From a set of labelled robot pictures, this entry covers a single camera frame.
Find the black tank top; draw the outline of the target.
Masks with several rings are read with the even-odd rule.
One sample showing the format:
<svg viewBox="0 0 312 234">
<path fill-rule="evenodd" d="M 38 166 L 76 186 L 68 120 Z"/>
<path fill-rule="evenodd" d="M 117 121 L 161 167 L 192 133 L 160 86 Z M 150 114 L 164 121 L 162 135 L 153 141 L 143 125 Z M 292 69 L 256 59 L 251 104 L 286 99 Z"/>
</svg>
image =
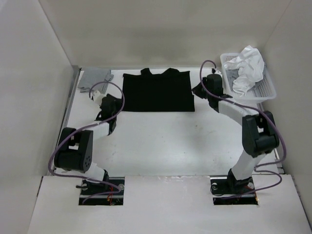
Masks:
<svg viewBox="0 0 312 234">
<path fill-rule="evenodd" d="M 140 75 L 123 74 L 123 110 L 127 112 L 194 112 L 190 71 L 169 68 L 153 74 L 149 68 Z"/>
</svg>

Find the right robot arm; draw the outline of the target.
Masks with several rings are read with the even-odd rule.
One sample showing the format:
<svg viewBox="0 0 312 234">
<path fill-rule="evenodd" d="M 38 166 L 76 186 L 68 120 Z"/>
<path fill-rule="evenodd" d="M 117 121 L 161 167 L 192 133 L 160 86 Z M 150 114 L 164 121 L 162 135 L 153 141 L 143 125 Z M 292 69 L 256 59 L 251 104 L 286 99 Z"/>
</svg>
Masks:
<svg viewBox="0 0 312 234">
<path fill-rule="evenodd" d="M 252 113 L 252 110 L 234 104 L 231 96 L 223 92 L 222 78 L 218 74 L 203 77 L 192 88 L 195 96 L 206 99 L 216 112 L 226 115 L 242 128 L 243 152 L 237 163 L 229 170 L 226 179 L 211 181 L 212 194 L 216 196 L 240 195 L 254 190 L 252 173 L 256 165 L 279 145 L 279 138 L 271 126 L 271 112 Z"/>
</svg>

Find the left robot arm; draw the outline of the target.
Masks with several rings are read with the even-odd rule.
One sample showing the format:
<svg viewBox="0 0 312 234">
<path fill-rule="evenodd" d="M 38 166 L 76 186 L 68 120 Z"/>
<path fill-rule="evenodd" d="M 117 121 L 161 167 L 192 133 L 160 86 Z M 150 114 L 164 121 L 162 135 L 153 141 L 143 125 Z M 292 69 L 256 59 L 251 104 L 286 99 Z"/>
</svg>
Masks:
<svg viewBox="0 0 312 234">
<path fill-rule="evenodd" d="M 92 100 L 99 106 L 99 113 L 91 123 L 92 127 L 80 132 L 70 127 L 62 130 L 59 143 L 65 143 L 54 156 L 54 173 L 83 177 L 93 183 L 93 189 L 102 195 L 109 190 L 109 175 L 93 162 L 93 144 L 95 140 L 113 133 L 117 125 L 116 114 L 121 110 L 123 100 L 98 91 L 94 92 Z"/>
</svg>

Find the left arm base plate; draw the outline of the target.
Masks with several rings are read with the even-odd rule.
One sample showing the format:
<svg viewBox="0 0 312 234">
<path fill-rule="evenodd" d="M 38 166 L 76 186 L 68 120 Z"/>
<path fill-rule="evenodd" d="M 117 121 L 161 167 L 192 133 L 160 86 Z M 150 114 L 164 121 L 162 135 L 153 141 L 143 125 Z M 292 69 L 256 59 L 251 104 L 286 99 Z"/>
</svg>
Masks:
<svg viewBox="0 0 312 234">
<path fill-rule="evenodd" d="M 83 180 L 79 189 L 80 206 L 121 206 L 124 201 L 125 178 L 111 177 L 111 185 Z"/>
</svg>

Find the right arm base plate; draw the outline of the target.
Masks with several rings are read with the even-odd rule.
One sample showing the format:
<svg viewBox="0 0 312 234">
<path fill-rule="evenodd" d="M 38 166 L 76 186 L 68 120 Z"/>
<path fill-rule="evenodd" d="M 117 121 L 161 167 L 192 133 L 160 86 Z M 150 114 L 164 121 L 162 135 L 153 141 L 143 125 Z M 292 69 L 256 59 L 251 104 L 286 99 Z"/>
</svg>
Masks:
<svg viewBox="0 0 312 234">
<path fill-rule="evenodd" d="M 254 182 L 250 177 L 231 187 L 226 177 L 211 177 L 211 193 L 214 205 L 258 205 L 254 190 Z"/>
</svg>

